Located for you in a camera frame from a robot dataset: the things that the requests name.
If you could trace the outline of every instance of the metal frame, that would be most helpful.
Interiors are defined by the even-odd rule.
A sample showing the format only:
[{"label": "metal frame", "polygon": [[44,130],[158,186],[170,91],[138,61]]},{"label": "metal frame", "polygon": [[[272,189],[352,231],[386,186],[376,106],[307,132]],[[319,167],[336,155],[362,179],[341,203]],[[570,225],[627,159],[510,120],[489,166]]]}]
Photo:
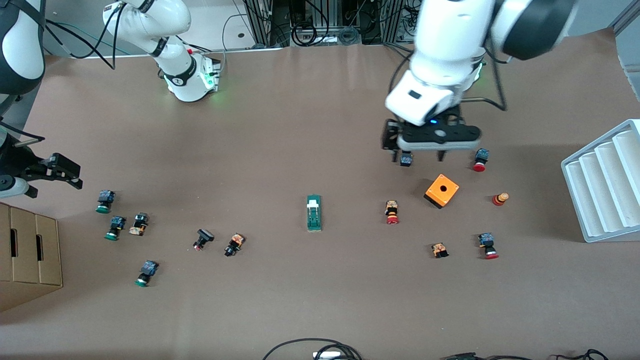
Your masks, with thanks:
[{"label": "metal frame", "polygon": [[[329,28],[336,28],[341,25],[342,14],[338,0],[313,0],[314,5],[323,11],[324,16],[329,20]],[[326,28],[324,17],[319,11],[309,6],[314,20],[314,26],[317,29]]]},{"label": "metal frame", "polygon": [[268,33],[271,28],[271,23],[264,20],[266,18],[265,16],[258,15],[264,13],[260,7],[260,0],[243,0],[243,3],[256,45],[262,44],[265,47],[269,46]]},{"label": "metal frame", "polygon": [[380,14],[386,21],[381,25],[381,42],[397,42],[397,32],[400,25],[401,9],[404,6],[404,0],[380,0],[382,1],[382,10],[385,10],[384,14]]},{"label": "metal frame", "polygon": [[633,0],[629,6],[622,10],[620,15],[609,24],[609,27],[613,28],[613,32],[618,36],[629,24],[638,18],[638,16],[640,16],[640,0]]}]

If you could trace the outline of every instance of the cable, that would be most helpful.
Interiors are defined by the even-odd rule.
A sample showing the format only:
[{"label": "cable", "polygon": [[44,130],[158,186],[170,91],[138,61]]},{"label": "cable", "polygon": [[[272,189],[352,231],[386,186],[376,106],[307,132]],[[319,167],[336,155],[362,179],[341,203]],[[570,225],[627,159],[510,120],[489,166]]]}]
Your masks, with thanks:
[{"label": "cable", "polygon": [[[286,41],[287,41],[287,34],[290,34],[291,32],[290,32],[290,31],[288,31],[288,32],[286,32],[286,33],[285,33],[285,32],[284,32],[284,30],[282,29],[282,26],[287,25],[287,24],[288,24],[288,22],[287,22],[287,23],[285,23],[285,24],[281,24],[281,25],[274,24],[274,25],[276,26],[276,29],[280,30],[280,35],[278,35],[278,37],[276,37],[276,39],[275,39],[276,43],[275,43],[275,44],[273,44],[273,45],[272,45],[272,46],[270,46],[270,47],[280,46],[280,44],[282,44],[282,43],[284,43],[284,42],[286,42]],[[284,37],[284,40],[283,40],[283,41],[281,41],[281,42],[279,42],[279,41],[278,41],[278,40],[280,39],[280,37]]]},{"label": "cable", "polygon": [[[315,42],[316,38],[317,38],[317,29],[315,26],[313,26],[309,21],[301,21],[301,22],[297,22],[293,28],[291,29],[291,34],[292,34],[292,40],[293,42],[298,45],[298,46],[302,46],[302,47],[308,47],[308,46],[314,46],[317,44],[320,44],[322,41],[324,41],[324,39],[326,38],[327,35],[329,35],[329,18],[324,14],[324,12],[322,10],[320,10],[314,3],[312,3],[310,0],[305,0],[305,2],[307,2],[309,5],[311,5],[311,7],[313,7],[313,9],[315,9],[317,12],[320,13],[320,16],[323,18],[323,20],[326,22],[326,31],[324,32],[324,35],[322,36],[322,38],[320,40],[318,40],[317,42]],[[306,26],[308,28],[312,28],[313,29],[313,35],[311,36],[311,40],[309,40],[308,42],[302,42],[300,40],[300,38],[298,37],[298,32],[296,31],[298,29],[298,27],[300,26]]]},{"label": "cable", "polygon": [[[68,51],[68,49],[66,47],[63,46],[63,48],[69,53],[69,55],[71,55],[72,57],[77,58],[77,59],[85,59],[85,58],[88,58],[89,56],[93,55],[95,52],[97,52],[98,45],[100,45],[100,43],[102,42],[102,38],[104,37],[104,34],[106,34],[106,32],[107,32],[107,27],[109,26],[109,23],[111,23],[111,19],[116,14],[116,12],[118,12],[119,9],[120,9],[119,7],[116,7],[115,9],[113,9],[113,11],[111,12],[111,15],[109,15],[109,19],[105,22],[104,27],[102,28],[102,32],[100,33],[100,37],[98,39],[96,39],[98,42],[95,44],[95,47],[89,45],[89,48],[91,49],[91,52],[89,52],[87,55],[76,56],[76,55],[72,54],[70,51]],[[64,31],[66,31],[67,33],[70,33],[71,35],[75,36],[76,38],[80,39],[81,41],[83,41],[84,43],[87,44],[87,42],[84,41],[84,39],[81,38],[78,34],[74,33],[73,31],[71,31],[71,30],[69,30],[67,28],[64,28],[62,26],[62,24],[60,24],[59,22],[47,20],[47,23],[48,24],[52,24],[52,25],[56,26],[57,28],[60,28],[60,29],[62,29]],[[60,45],[62,45],[62,42],[60,41],[60,39],[58,39],[58,37],[50,29],[47,29],[47,30],[53,36],[53,38],[56,39],[56,41]]]},{"label": "cable", "polygon": [[225,29],[227,28],[227,23],[229,22],[229,20],[231,20],[231,18],[236,17],[236,16],[249,16],[245,13],[237,13],[235,15],[231,15],[230,17],[227,18],[227,21],[225,21],[225,24],[222,26],[222,48],[227,51],[227,46],[225,45]]},{"label": "cable", "polygon": [[[493,50],[493,42],[491,38],[488,38],[488,45]],[[502,104],[498,104],[491,99],[487,99],[485,97],[467,97],[462,98],[460,102],[488,102],[489,104],[495,106],[501,111],[507,111],[507,100],[504,97],[504,89],[502,89],[502,80],[500,78],[500,71],[498,70],[498,62],[493,60],[491,61],[492,69],[493,69],[493,78],[495,80],[495,86],[498,89],[498,97],[500,97],[500,102]]]},{"label": "cable", "polygon": [[264,15],[261,15],[261,14],[257,13],[257,12],[255,11],[255,9],[254,9],[254,8],[252,8],[251,6],[249,6],[249,4],[246,2],[246,0],[242,0],[242,2],[243,2],[243,3],[244,3],[244,5],[247,7],[247,9],[250,9],[250,10],[252,11],[252,13],[254,13],[254,14],[255,14],[255,15],[256,15],[260,20],[262,20],[262,21],[271,21],[271,20],[269,19],[269,17],[268,17],[268,16],[267,16],[267,17],[265,17]]},{"label": "cable", "polygon": [[[240,8],[238,8],[238,5],[236,4],[236,0],[233,0],[234,5],[236,6],[236,10],[238,11],[239,15],[242,15],[242,12],[240,11]],[[244,24],[244,26],[246,27],[246,30],[249,31],[249,35],[251,35],[251,38],[253,39],[253,42],[258,44],[258,41],[255,40],[255,37],[253,35],[253,32],[251,31],[251,29],[249,28],[249,25],[246,24],[246,21],[244,21],[244,17],[240,17],[242,19],[242,22]]]},{"label": "cable", "polygon": [[388,47],[388,46],[393,46],[393,47],[396,47],[396,48],[398,48],[398,49],[400,49],[400,50],[402,50],[402,51],[406,51],[407,53],[410,53],[410,52],[412,52],[412,51],[413,51],[413,50],[411,50],[411,49],[408,49],[408,48],[406,48],[406,47],[404,47],[404,46],[401,46],[401,45],[398,45],[398,44],[394,44],[394,43],[392,43],[392,42],[385,42],[383,45],[385,45],[385,46],[387,46],[387,47]]},{"label": "cable", "polygon": [[512,359],[512,360],[531,360],[528,357],[521,356],[512,356],[512,355],[499,355],[499,356],[491,356],[489,360],[500,360],[500,359]]},{"label": "cable", "polygon": [[356,11],[356,14],[353,16],[353,19],[351,19],[351,22],[349,23],[349,26],[352,26],[353,23],[356,21],[356,19],[358,18],[358,14],[360,13],[360,10],[362,10],[362,8],[364,7],[364,5],[367,3],[367,0],[363,0],[362,4],[360,5],[360,7],[358,8],[358,11]]},{"label": "cable", "polygon": [[591,357],[591,355],[598,355],[600,356],[603,360],[609,360],[609,358],[607,358],[603,353],[599,352],[598,350],[591,348],[589,350],[587,350],[586,353],[584,353],[583,355],[579,355],[579,356],[574,356],[574,357],[568,357],[568,356],[564,356],[564,355],[551,355],[556,357],[555,360],[558,359],[567,359],[567,360],[595,360],[593,359],[593,357]]},{"label": "cable", "polygon": [[69,54],[71,55],[71,57],[73,58],[77,58],[77,59],[82,59],[82,58],[86,58],[88,56],[90,56],[93,53],[96,53],[100,59],[107,64],[108,67],[110,67],[112,70],[116,69],[116,42],[118,40],[118,27],[120,26],[120,16],[122,14],[122,10],[124,10],[124,7],[127,6],[126,3],[122,4],[122,6],[119,7],[119,11],[118,11],[118,17],[116,18],[116,26],[115,26],[115,30],[113,32],[113,54],[111,55],[111,59],[112,59],[112,63],[109,63],[107,61],[107,59],[104,58],[104,56],[100,53],[100,51],[98,51],[93,45],[91,45],[88,41],[86,41],[83,37],[80,37],[78,34],[74,33],[73,31],[64,28],[63,26],[58,25],[57,23],[51,21],[51,20],[47,20],[48,24],[52,24],[53,26],[56,26],[57,28],[60,28],[61,30],[70,33],[71,35],[73,35],[74,37],[76,37],[77,39],[79,39],[80,41],[82,41],[85,45],[87,45],[92,52],[90,52],[89,54],[87,54],[86,56],[76,56],[75,54],[73,54],[71,51],[69,51],[69,49],[65,46],[65,44],[56,36],[56,34],[51,30],[51,28],[49,28],[49,26],[46,26],[45,28],[47,29],[47,31],[51,34],[51,36],[53,36],[53,38],[57,41],[57,43],[59,43],[60,46],[62,46],[62,48]]},{"label": "cable", "polygon": [[358,42],[359,32],[353,26],[347,26],[338,32],[338,41],[342,45],[353,45]]},{"label": "cable", "polygon": [[334,357],[334,359],[345,359],[345,360],[362,360],[362,356],[360,355],[360,353],[354,349],[353,347],[350,347],[349,345],[345,345],[339,341],[335,341],[335,340],[331,340],[331,339],[323,339],[323,338],[302,338],[302,339],[295,339],[295,340],[289,340],[289,341],[285,341],[283,343],[280,343],[276,346],[274,346],[271,350],[269,350],[269,352],[262,358],[262,360],[266,360],[274,351],[278,350],[279,348],[285,346],[285,345],[289,345],[289,344],[293,344],[293,343],[301,343],[304,341],[320,341],[320,342],[324,342],[324,343],[331,343],[331,345],[327,345],[323,348],[321,348],[314,360],[318,360],[320,358],[320,356],[322,355],[322,353],[329,349],[329,348],[337,348],[340,351],[342,351],[343,353],[345,353],[345,356],[340,356],[340,357]]},{"label": "cable", "polygon": [[16,129],[15,127],[13,127],[13,126],[11,126],[11,125],[9,125],[9,124],[5,123],[4,121],[2,121],[2,117],[0,117],[0,126],[2,126],[2,127],[4,127],[4,128],[7,128],[7,129],[9,129],[9,130],[11,130],[11,131],[13,131],[14,133],[18,133],[18,134],[20,134],[20,135],[24,135],[24,136],[28,136],[28,137],[30,137],[30,138],[36,139],[36,140],[37,140],[37,142],[44,141],[44,137],[43,137],[43,136],[38,136],[38,135],[34,135],[34,134],[29,134],[29,133],[27,133],[27,132],[25,132],[25,131],[22,131],[22,130],[20,130],[20,129]]},{"label": "cable", "polygon": [[389,81],[389,91],[388,94],[391,94],[391,90],[394,89],[394,83],[396,82],[396,77],[398,76],[398,72],[400,72],[400,69],[402,68],[402,66],[404,65],[404,63],[409,61],[410,56],[413,55],[413,51],[410,52],[407,56],[405,56],[402,61],[400,61],[400,64],[398,64],[398,66],[396,67],[394,74],[391,75],[391,80]]},{"label": "cable", "polygon": [[486,51],[487,55],[489,55],[489,57],[491,58],[491,60],[493,60],[493,61],[497,62],[498,64],[508,64],[508,63],[510,63],[510,62],[511,62],[511,60],[513,60],[513,56],[509,56],[509,58],[507,58],[507,60],[506,60],[506,61],[499,60],[498,58],[496,58],[496,57],[495,57],[495,55],[493,55],[493,53],[492,53],[491,51],[489,51],[489,49],[487,49],[487,48],[485,47],[485,49],[484,49],[484,50]]},{"label": "cable", "polygon": [[[99,39],[99,38],[97,38],[97,37],[95,37],[95,36],[93,36],[93,35],[89,34],[89,33],[88,33],[88,32],[86,32],[85,30],[82,30],[81,28],[79,28],[79,27],[77,27],[77,26],[75,26],[75,25],[73,25],[73,24],[67,24],[66,22],[56,22],[56,24],[58,24],[58,25],[62,25],[62,26],[70,26],[71,28],[74,28],[74,29],[76,29],[76,30],[80,31],[81,33],[85,34],[86,36],[88,36],[88,37],[90,37],[90,38],[92,38],[92,39],[94,39],[94,40],[97,40],[97,41],[99,41],[99,42],[102,42],[104,45],[107,45],[107,46],[109,46],[109,47],[113,47],[113,44],[110,44],[110,43],[108,43],[108,42],[106,42],[106,41],[104,41],[104,40],[101,40],[101,39]],[[117,51],[120,51],[121,53],[123,53],[123,54],[125,54],[125,55],[131,55],[131,53],[128,53],[127,51],[124,51],[124,50],[122,50],[122,49],[121,49],[121,48],[119,48],[119,47],[118,47],[118,48],[116,48],[116,50],[117,50]]]},{"label": "cable", "polygon": [[384,46],[388,47],[389,49],[393,50],[396,54],[400,55],[400,57],[407,58],[407,56],[405,56],[403,53],[399,52],[395,47],[391,46],[391,44],[384,43],[382,45],[384,45]]},{"label": "cable", "polygon": [[204,51],[205,53],[213,53],[213,50],[209,50],[206,47],[202,47],[202,46],[198,46],[198,45],[193,45],[193,44],[189,44],[188,42],[184,41],[181,37],[179,37],[178,35],[176,35],[175,37],[178,38],[178,40],[180,40],[184,45],[188,45],[191,46],[193,49],[196,50],[200,50],[200,51]]}]

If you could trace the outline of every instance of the green terminal block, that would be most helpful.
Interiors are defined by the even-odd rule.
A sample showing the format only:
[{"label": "green terminal block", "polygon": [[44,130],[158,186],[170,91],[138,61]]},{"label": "green terminal block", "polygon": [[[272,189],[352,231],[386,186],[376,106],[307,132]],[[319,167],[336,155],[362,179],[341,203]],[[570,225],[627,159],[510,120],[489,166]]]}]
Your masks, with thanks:
[{"label": "green terminal block", "polygon": [[307,196],[307,230],[322,230],[320,195]]}]

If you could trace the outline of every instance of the black cable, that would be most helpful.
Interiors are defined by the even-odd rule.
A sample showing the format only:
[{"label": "black cable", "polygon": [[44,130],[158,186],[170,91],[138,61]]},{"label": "black cable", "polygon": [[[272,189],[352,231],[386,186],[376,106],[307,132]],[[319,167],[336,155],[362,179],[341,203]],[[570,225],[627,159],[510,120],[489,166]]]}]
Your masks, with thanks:
[{"label": "black cable", "polygon": [[29,134],[26,131],[22,131],[20,129],[16,129],[15,127],[5,123],[4,121],[2,121],[2,117],[0,117],[0,126],[5,127],[11,131],[13,131],[14,133],[18,133],[20,135],[24,135],[24,136],[28,136],[30,138],[36,139],[38,140],[37,142],[41,142],[44,141],[44,137],[43,136],[38,136],[38,135],[34,135],[34,134]]},{"label": "black cable", "polygon": [[[353,347],[350,347],[349,345],[345,345],[339,341],[335,341],[332,339],[324,339],[324,338],[301,338],[301,339],[295,339],[295,340],[289,340],[289,341],[285,341],[283,343],[280,343],[276,346],[274,346],[271,350],[269,350],[269,352],[262,358],[262,360],[266,360],[274,351],[278,350],[279,348],[285,346],[285,345],[289,345],[289,344],[293,344],[293,343],[301,343],[304,341],[319,341],[319,342],[323,342],[323,343],[331,343],[331,345],[327,345],[329,348],[332,347],[336,347],[340,350],[342,350],[342,352],[344,352],[346,354],[346,356],[341,356],[341,357],[336,357],[335,359],[345,359],[345,360],[362,360],[362,356],[360,356],[360,353],[358,353],[357,350],[355,350]],[[316,354],[316,360],[317,358],[319,358],[322,355],[322,350],[318,351]]]},{"label": "black cable", "polygon": [[500,360],[500,359],[512,359],[512,360],[531,360],[528,357],[521,357],[521,356],[511,356],[511,355],[498,355],[498,356],[491,356],[489,358],[489,360]]},{"label": "black cable", "polygon": [[[313,33],[311,34],[311,38],[309,39],[308,42],[302,42],[300,40],[300,37],[298,36],[298,28],[302,28],[302,29],[311,28],[311,30],[313,30]],[[313,26],[313,24],[311,24],[309,21],[299,21],[299,22],[297,22],[293,26],[293,28],[291,29],[291,34],[292,34],[292,38],[291,39],[293,40],[294,44],[296,44],[298,46],[303,46],[303,47],[311,46],[311,43],[316,41],[316,39],[318,38],[318,31],[317,31],[316,27]]]},{"label": "black cable", "polygon": [[[272,46],[278,46],[278,45],[280,45],[281,43],[283,43],[283,42],[286,42],[286,41],[287,41],[287,35],[285,34],[284,30],[282,29],[282,26],[285,26],[285,25],[287,25],[287,24],[288,24],[288,22],[286,22],[286,23],[284,23],[284,24],[280,24],[280,25],[275,24],[275,23],[273,24],[273,25],[275,25],[275,26],[276,26],[276,29],[280,30],[280,35],[278,35],[278,36],[276,37],[276,39],[275,39],[275,44],[273,44]],[[282,41],[280,41],[280,42],[279,42],[278,40],[280,39],[280,37],[284,37],[284,39],[283,39]]]},{"label": "black cable", "polygon": [[[491,47],[491,49],[493,50],[493,42],[491,41],[491,39],[488,39],[488,43],[489,46]],[[493,79],[495,80],[495,86],[498,89],[498,97],[500,97],[500,102],[502,104],[498,104],[497,102],[491,100],[491,99],[487,99],[485,97],[467,97],[467,98],[462,98],[462,100],[460,102],[487,102],[493,106],[495,106],[496,108],[500,109],[501,111],[507,111],[507,100],[504,97],[504,89],[502,88],[502,79],[500,78],[500,71],[498,70],[498,63],[497,61],[493,60],[491,61],[491,65],[492,65],[492,69],[493,69]]]},{"label": "black cable", "polygon": [[326,345],[322,348],[320,348],[320,350],[318,350],[316,352],[316,356],[314,356],[314,360],[319,360],[320,357],[322,356],[323,352],[335,348],[341,352],[343,352],[345,354],[345,356],[347,358],[350,359],[354,359],[354,360],[362,360],[362,356],[360,355],[360,353],[354,349],[353,347],[350,347],[349,345],[345,345],[345,344],[330,344],[330,345]]},{"label": "black cable", "polygon": [[393,47],[391,44],[384,43],[383,45],[388,47],[389,49],[393,50],[396,54],[400,55],[400,57],[402,57],[402,58],[406,58],[407,57],[403,53],[399,52],[398,49]]},{"label": "black cable", "polygon": [[[109,26],[109,23],[111,22],[111,19],[113,18],[113,16],[116,14],[116,12],[118,11],[118,8],[115,8],[112,12],[111,15],[109,15],[109,19],[107,20],[107,22],[104,24],[104,27],[102,28],[102,32],[100,33],[100,36],[98,37],[98,42],[95,44],[95,47],[91,47],[91,52],[89,52],[87,55],[82,55],[82,56],[76,56],[73,54],[69,54],[73,57],[75,57],[76,59],[85,59],[88,58],[89,56],[93,55],[97,50],[98,46],[100,45],[100,43],[102,42],[102,38],[104,38],[104,34],[106,34],[107,32],[107,27]],[[47,20],[48,24],[52,24],[57,26],[58,28],[62,28],[63,25],[59,24],[58,22],[55,21],[51,21],[51,20]],[[81,38],[80,35],[78,35],[75,31],[71,30],[71,29],[67,29],[68,31],[71,31],[71,34],[73,36],[75,36],[76,38]],[[56,41],[58,43],[61,44],[60,40],[58,39],[58,37],[56,35],[54,35],[51,31],[49,31],[49,33],[54,37],[54,39],[56,39]]]},{"label": "black cable", "polygon": [[407,53],[410,53],[410,52],[412,52],[412,51],[413,51],[413,50],[411,50],[411,49],[408,49],[408,48],[406,48],[406,47],[404,47],[404,46],[401,46],[401,45],[398,45],[398,44],[394,44],[394,43],[392,43],[392,42],[385,42],[385,45],[387,45],[387,46],[393,46],[393,47],[396,47],[396,48],[398,48],[398,49],[400,49],[400,50],[402,50],[402,51],[406,51]]},{"label": "black cable", "polygon": [[[317,12],[320,13],[320,16],[323,18],[323,20],[326,22],[326,31],[324,32],[324,35],[322,36],[322,38],[320,40],[318,40],[317,42],[315,41],[315,39],[317,38],[317,29],[315,26],[313,26],[309,21],[301,21],[301,22],[297,22],[296,24],[294,24],[293,28],[291,29],[291,35],[292,35],[292,39],[293,42],[298,45],[298,46],[302,46],[302,47],[308,47],[308,46],[314,46],[317,44],[320,44],[322,41],[324,41],[324,39],[326,38],[327,35],[329,35],[329,18],[324,14],[324,12],[322,10],[320,10],[314,3],[312,3],[310,0],[305,0],[309,5],[311,5],[311,7],[313,9],[315,9]],[[311,40],[309,40],[308,42],[302,42],[300,41],[300,38],[298,37],[297,34],[297,28],[299,26],[301,26],[301,24],[303,26],[307,26],[308,28],[311,27],[314,32],[313,32],[313,36],[311,37]]]},{"label": "black cable", "polygon": [[382,34],[381,33],[377,33],[376,36],[372,37],[371,40],[369,40],[368,43],[366,43],[365,45],[371,45],[373,44],[373,40],[375,40],[376,38],[381,38]]},{"label": "black cable", "polygon": [[551,355],[551,356],[556,357],[555,360],[558,360],[558,359],[567,359],[567,360],[587,360],[587,359],[589,359],[589,360],[594,360],[591,357],[591,355],[593,355],[593,354],[600,356],[603,360],[609,360],[608,357],[606,357],[603,353],[599,352],[598,350],[596,350],[594,348],[591,348],[591,349],[587,350],[586,353],[584,353],[583,355],[579,355],[579,356],[573,356],[573,357],[564,356],[564,355]]},{"label": "black cable", "polygon": [[493,55],[493,53],[489,49],[487,49],[486,47],[485,47],[484,50],[486,51],[487,55],[489,55],[491,60],[497,62],[498,64],[508,64],[509,63],[508,61],[502,61],[502,60],[499,60],[498,58],[496,58],[495,55]]},{"label": "black cable", "polygon": [[202,47],[202,46],[198,46],[198,45],[193,45],[193,44],[189,44],[188,42],[184,41],[181,37],[179,37],[178,35],[176,35],[175,37],[178,38],[178,40],[180,40],[183,44],[191,46],[193,49],[196,50],[200,50],[200,51],[204,51],[205,53],[213,53],[213,50],[209,50],[206,47]]},{"label": "black cable", "polygon": [[389,80],[389,91],[388,94],[391,94],[391,90],[394,89],[394,83],[396,82],[396,77],[398,76],[398,72],[400,72],[400,69],[402,68],[402,66],[404,65],[404,63],[408,62],[411,55],[413,55],[413,51],[410,52],[407,56],[405,56],[402,61],[400,61],[400,64],[398,64],[398,66],[396,67],[394,74],[391,75],[391,80]]},{"label": "black cable", "polygon": [[[57,23],[55,23],[55,22],[53,22],[53,21],[51,21],[51,20],[47,20],[47,23],[48,23],[48,24],[51,24],[51,25],[53,25],[53,26],[56,26],[57,28],[60,28],[61,30],[63,30],[63,31],[65,31],[65,32],[67,32],[67,33],[69,33],[69,34],[73,35],[73,36],[74,36],[74,37],[76,37],[78,40],[82,41],[82,42],[83,42],[85,45],[87,45],[87,46],[88,46],[88,47],[89,47],[89,48],[90,48],[90,49],[91,49],[95,54],[97,54],[97,55],[100,57],[100,59],[101,59],[105,64],[107,64],[107,66],[108,66],[109,68],[111,68],[112,70],[115,70],[115,69],[116,69],[116,43],[117,43],[117,40],[118,40],[118,27],[119,27],[119,25],[120,25],[120,15],[122,14],[122,10],[124,10],[124,7],[125,7],[125,6],[127,6],[127,4],[123,4],[123,5],[120,7],[120,10],[118,11],[118,17],[116,18],[116,27],[115,27],[115,30],[114,30],[114,32],[113,32],[113,53],[112,53],[112,55],[111,55],[111,61],[112,61],[112,63],[113,63],[113,64],[109,63],[109,62],[107,61],[107,59],[105,59],[105,58],[104,58],[104,56],[100,53],[100,51],[98,51],[98,49],[96,49],[93,45],[91,45],[91,44],[90,44],[87,40],[85,40],[83,37],[80,37],[78,34],[74,33],[73,31],[71,31],[71,30],[69,30],[69,29],[67,29],[67,28],[64,28],[63,26],[61,26],[61,25],[59,25],[59,24],[57,24]],[[47,31],[51,34],[51,36],[53,36],[53,38],[54,38],[54,39],[59,43],[59,45],[60,45],[60,46],[62,46],[65,50],[68,50],[68,49],[67,49],[67,47],[63,44],[63,42],[62,42],[62,41],[61,41],[61,40],[60,40],[60,39],[59,39],[59,38],[58,38],[58,37],[53,33],[53,31],[51,31],[51,29],[50,29],[48,26],[46,26],[45,28],[46,28],[46,29],[47,29]],[[78,57],[78,56],[76,56],[75,54],[71,53],[70,51],[69,51],[69,55],[71,55],[71,57],[73,57],[73,58],[81,58],[81,57]]]}]

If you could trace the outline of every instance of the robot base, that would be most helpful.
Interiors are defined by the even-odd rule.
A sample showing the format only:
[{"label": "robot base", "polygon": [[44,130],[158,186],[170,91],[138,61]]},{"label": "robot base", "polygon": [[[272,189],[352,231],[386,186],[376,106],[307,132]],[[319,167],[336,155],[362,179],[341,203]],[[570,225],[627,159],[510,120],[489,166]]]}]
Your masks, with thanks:
[{"label": "robot base", "polygon": [[169,91],[184,102],[198,101],[211,92],[217,92],[220,83],[220,61],[200,54],[192,54],[191,57],[196,61],[196,71],[184,85],[177,86],[164,77]]}]

